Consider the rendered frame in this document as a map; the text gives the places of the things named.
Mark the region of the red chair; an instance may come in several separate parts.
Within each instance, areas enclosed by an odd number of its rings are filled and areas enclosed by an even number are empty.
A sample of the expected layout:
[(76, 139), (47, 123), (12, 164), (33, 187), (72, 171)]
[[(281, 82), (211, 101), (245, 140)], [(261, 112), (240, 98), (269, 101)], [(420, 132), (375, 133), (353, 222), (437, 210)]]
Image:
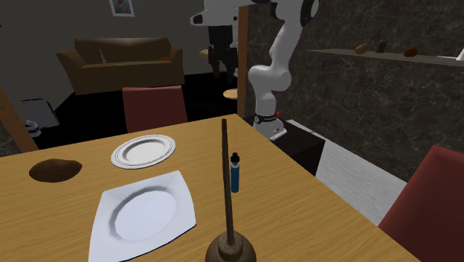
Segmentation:
[(181, 86), (124, 87), (122, 95), (128, 132), (187, 122)]
[(464, 153), (432, 146), (378, 227), (421, 262), (464, 262)]

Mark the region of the brown sofa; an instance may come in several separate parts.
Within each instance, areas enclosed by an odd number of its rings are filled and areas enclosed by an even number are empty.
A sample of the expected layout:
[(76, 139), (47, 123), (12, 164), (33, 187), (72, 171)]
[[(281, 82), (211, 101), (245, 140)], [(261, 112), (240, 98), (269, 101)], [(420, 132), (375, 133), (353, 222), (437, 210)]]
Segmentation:
[(56, 56), (76, 95), (184, 84), (183, 51), (165, 37), (76, 39)]

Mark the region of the dark robot stand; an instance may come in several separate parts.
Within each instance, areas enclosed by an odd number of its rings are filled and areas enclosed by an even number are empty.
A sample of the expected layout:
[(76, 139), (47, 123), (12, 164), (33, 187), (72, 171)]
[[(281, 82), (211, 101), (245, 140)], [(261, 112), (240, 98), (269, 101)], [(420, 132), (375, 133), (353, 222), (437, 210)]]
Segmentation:
[(316, 176), (325, 140), (283, 121), (287, 133), (272, 143)]

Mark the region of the round white plate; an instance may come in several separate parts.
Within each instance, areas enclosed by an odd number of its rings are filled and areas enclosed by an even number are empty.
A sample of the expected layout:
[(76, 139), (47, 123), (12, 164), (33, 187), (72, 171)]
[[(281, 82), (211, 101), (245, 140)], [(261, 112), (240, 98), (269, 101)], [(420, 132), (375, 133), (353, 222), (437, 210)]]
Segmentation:
[(166, 135), (143, 135), (118, 146), (111, 155), (114, 166), (122, 169), (141, 169), (168, 159), (176, 142)]

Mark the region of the blue bottle with black cap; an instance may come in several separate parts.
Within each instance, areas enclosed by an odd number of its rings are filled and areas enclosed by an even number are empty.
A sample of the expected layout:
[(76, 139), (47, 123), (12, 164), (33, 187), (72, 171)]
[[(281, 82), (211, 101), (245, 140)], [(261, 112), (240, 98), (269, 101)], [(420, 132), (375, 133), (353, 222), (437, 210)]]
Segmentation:
[(231, 191), (237, 193), (239, 191), (239, 156), (238, 153), (233, 153), (231, 156)]

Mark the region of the brown wooden plunger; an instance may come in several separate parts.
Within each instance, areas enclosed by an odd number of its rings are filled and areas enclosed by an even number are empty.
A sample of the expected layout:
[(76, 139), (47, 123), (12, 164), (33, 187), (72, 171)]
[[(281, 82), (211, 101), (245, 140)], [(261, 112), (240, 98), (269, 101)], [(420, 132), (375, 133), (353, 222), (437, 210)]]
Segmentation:
[(226, 231), (208, 246), (205, 262), (257, 262), (257, 255), (250, 241), (234, 230), (231, 199), (231, 175), (228, 158), (227, 120), (222, 119), (222, 172), (225, 198)]

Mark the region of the wooden table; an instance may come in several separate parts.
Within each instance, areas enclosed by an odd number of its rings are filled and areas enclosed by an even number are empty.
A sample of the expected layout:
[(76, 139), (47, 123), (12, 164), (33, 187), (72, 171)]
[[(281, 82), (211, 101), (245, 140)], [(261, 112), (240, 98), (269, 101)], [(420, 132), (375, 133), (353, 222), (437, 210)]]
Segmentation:
[[(228, 146), (240, 157), (232, 196), (234, 228), (258, 262), (416, 262), (416, 258), (309, 174), (237, 115)], [(110, 160), (130, 135), (0, 158), (0, 262), (87, 262), (102, 192), (174, 170), (193, 198), (196, 226), (132, 262), (204, 262), (225, 230), (221, 121), (160, 128), (177, 147), (167, 160), (123, 170)], [(47, 159), (74, 160), (81, 171), (64, 182), (39, 182), (29, 170)]]

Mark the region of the square white plate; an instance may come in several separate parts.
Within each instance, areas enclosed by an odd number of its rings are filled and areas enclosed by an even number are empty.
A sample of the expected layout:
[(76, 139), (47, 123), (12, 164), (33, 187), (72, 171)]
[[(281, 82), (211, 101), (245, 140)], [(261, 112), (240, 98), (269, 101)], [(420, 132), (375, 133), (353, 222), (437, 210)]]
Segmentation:
[(104, 191), (94, 218), (88, 262), (123, 262), (167, 245), (196, 226), (180, 171)]

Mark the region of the white box on floor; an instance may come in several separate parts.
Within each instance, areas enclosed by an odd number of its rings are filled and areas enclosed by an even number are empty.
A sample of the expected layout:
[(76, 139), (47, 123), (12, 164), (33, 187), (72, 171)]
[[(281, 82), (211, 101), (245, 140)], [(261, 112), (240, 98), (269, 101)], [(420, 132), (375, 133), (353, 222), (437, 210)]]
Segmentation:
[(59, 126), (59, 120), (51, 104), (44, 98), (22, 100), (22, 106), (28, 120), (38, 124), (40, 128)]

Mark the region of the white and blue small container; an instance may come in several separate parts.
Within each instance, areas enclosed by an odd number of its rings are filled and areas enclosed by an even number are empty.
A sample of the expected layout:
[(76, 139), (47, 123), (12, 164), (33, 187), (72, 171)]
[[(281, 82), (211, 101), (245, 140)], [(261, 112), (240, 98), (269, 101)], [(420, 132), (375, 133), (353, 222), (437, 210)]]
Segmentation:
[(42, 131), (36, 122), (26, 120), (25, 128), (32, 138), (38, 137), (42, 134)]

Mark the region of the brown oval potato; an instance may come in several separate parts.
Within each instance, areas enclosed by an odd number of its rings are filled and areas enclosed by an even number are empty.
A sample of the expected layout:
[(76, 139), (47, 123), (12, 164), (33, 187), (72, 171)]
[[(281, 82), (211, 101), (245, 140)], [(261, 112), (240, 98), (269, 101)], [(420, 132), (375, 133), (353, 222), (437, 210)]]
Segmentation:
[(64, 182), (76, 176), (82, 167), (74, 160), (47, 159), (35, 164), (29, 176), (39, 182)]

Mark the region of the wooden post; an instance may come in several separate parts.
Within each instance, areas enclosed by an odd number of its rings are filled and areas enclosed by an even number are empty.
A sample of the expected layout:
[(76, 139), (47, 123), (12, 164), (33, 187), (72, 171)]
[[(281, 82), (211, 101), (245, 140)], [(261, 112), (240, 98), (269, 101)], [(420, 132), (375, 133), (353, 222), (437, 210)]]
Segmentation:
[(247, 44), (248, 44), (248, 6), (239, 7), (238, 23), (238, 80), (237, 115), (245, 117), (246, 81), (247, 81)]
[(15, 111), (13, 104), (0, 87), (0, 121), (6, 127), (16, 146), (23, 152), (38, 150), (36, 143), (26, 130), (22, 119)]

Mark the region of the framed wall picture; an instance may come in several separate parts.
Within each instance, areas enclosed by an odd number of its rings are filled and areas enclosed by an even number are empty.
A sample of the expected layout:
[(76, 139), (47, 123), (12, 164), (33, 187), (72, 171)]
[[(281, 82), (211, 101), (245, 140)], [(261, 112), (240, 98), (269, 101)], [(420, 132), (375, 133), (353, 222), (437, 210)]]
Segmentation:
[(132, 0), (109, 0), (112, 15), (116, 17), (134, 17)]

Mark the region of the wall shelf with items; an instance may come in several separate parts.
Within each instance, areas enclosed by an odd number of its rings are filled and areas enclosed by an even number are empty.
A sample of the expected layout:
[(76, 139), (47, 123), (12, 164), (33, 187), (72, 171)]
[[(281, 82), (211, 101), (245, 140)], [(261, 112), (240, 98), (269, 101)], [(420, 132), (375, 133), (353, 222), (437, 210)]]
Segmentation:
[(316, 52), (322, 54), (337, 54), (337, 55), (348, 55), (353, 57), (369, 57), (375, 59), (383, 60), (396, 60), (396, 61), (408, 61), (412, 63), (426, 63), (442, 66), (456, 66), (464, 68), (464, 60), (456, 60), (455, 57), (438, 57), (438, 56), (428, 56), (417, 54), (414, 57), (405, 57), (404, 54), (397, 53), (376, 53), (374, 51), (367, 51), (364, 54), (357, 54), (353, 49), (340, 49), (340, 48), (330, 48), (330, 49), (315, 49), (310, 50), (306, 49), (309, 52)]

